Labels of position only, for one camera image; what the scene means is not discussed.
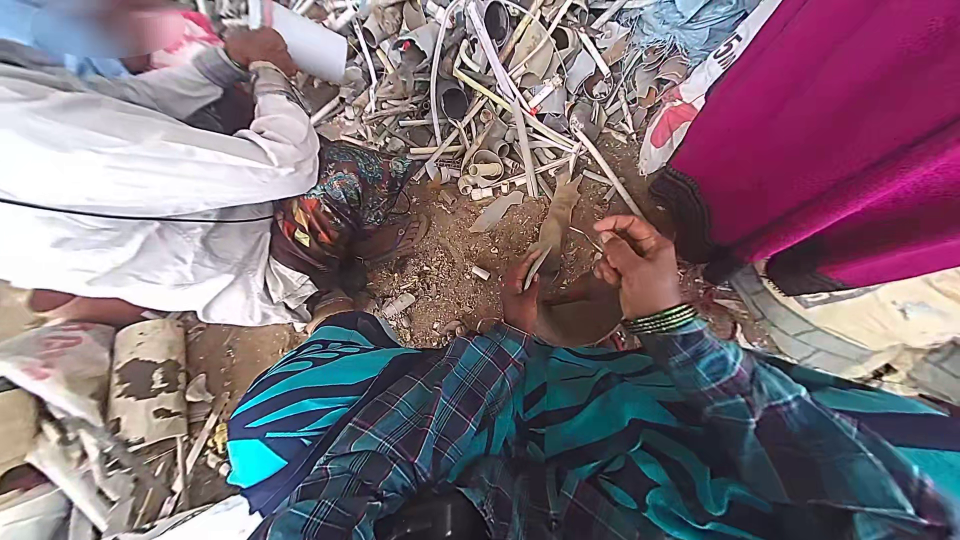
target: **plaid shirt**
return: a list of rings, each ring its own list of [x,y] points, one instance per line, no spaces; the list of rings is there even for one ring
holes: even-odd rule
[[[763,354],[717,339],[699,320],[644,336],[643,344],[718,433],[716,452],[733,464],[744,490],[771,508],[842,508],[852,513],[855,538],[953,537],[953,509],[926,477],[883,439],[811,400]],[[442,482],[455,482],[477,504],[492,538],[652,536],[586,480],[518,481],[522,471],[491,459],[522,454],[511,441],[525,366],[549,350],[497,325],[416,362],[335,435],[273,516],[269,537],[372,539],[376,519]]]

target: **green bangle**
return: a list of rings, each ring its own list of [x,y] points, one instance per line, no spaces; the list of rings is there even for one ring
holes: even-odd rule
[[[697,310],[690,304],[668,307],[646,317],[624,319],[623,327],[634,335],[674,331],[697,318]]]

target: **magenta fabric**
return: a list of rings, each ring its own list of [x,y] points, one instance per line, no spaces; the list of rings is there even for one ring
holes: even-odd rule
[[[691,194],[667,201],[681,255],[721,279],[768,257],[788,294],[960,266],[960,1],[783,0],[655,193],[669,183]],[[691,199],[706,234],[683,230]]]

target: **white garment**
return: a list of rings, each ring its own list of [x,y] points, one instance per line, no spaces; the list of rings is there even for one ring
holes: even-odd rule
[[[132,216],[270,215],[270,201],[316,183],[320,142],[307,114],[276,93],[257,95],[250,128],[234,136],[178,121],[221,94],[194,64],[84,81],[0,65],[0,196]],[[284,300],[295,306],[315,288],[269,260],[270,224],[124,221],[0,203],[0,279],[196,310],[211,323],[302,321],[305,310]]]

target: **hand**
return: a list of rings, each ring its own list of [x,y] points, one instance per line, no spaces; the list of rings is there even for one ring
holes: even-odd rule
[[[238,30],[227,34],[224,51],[244,69],[251,62],[268,61],[287,77],[297,75],[297,65],[287,52],[287,42],[273,28]]]
[[[603,258],[593,274],[620,287],[626,319],[652,315],[683,302],[673,242],[633,215],[612,215],[593,224],[603,242]]]
[[[540,293],[540,274],[534,274],[530,288],[523,290],[527,272],[542,250],[529,253],[507,270],[500,280],[500,303],[503,304],[503,322],[527,333],[533,333],[537,323],[537,295]]]

